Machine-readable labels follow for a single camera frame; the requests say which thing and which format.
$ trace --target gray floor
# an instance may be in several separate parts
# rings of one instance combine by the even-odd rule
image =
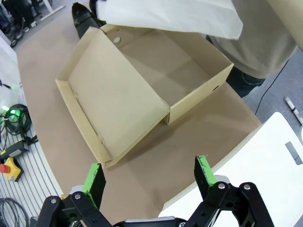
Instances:
[[[24,42],[26,42],[26,40],[32,37],[37,31],[46,26],[48,23],[63,13],[67,11],[70,12],[72,3],[75,1],[76,0],[53,0],[53,9],[56,9],[61,5],[66,7],[39,23],[36,27],[30,29],[30,31],[24,35],[23,40],[18,43],[18,46],[15,49],[21,46]],[[86,2],[86,0],[79,0],[78,2],[83,3]],[[45,16],[47,13],[46,8],[44,7],[43,16]],[[277,73],[271,75],[261,87],[254,89],[248,96],[243,98],[253,112],[255,112],[262,95],[273,82],[276,75]],[[303,111],[303,53],[300,49],[297,49],[280,74],[279,78],[266,93],[257,112],[257,117],[261,120],[261,122],[265,122],[274,112],[281,112],[295,133],[299,135],[301,125],[284,101],[284,97],[286,96],[291,99],[299,111]],[[298,221],[296,227],[303,227],[303,218]]]

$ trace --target striped surface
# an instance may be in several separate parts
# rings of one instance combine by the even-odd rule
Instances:
[[[27,135],[33,137],[35,134],[32,126]],[[1,138],[4,143],[5,133],[3,133]],[[20,136],[8,135],[6,147],[19,140],[21,140]],[[51,195],[60,196],[62,191],[53,176],[39,142],[32,144],[29,147],[29,151],[16,157],[16,160],[21,165],[24,173],[18,182],[9,182],[4,174],[0,174],[0,197],[15,199],[24,207],[29,218],[37,217],[45,198]],[[23,227],[25,226],[24,215],[19,209],[18,214],[20,226]],[[8,204],[4,205],[4,215],[9,227],[15,226],[14,215]]]

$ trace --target open box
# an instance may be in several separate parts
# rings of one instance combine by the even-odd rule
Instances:
[[[221,86],[233,64],[198,33],[90,28],[56,83],[103,167]]]

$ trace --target jeans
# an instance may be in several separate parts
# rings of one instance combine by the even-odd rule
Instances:
[[[213,44],[208,35],[206,36],[206,39]],[[261,86],[264,81],[265,79],[252,77],[236,67],[232,68],[226,80],[241,98],[248,95],[255,87]]]

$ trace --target red button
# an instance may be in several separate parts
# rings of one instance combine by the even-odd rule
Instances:
[[[5,164],[0,164],[0,172],[8,174],[10,172],[10,167]]]

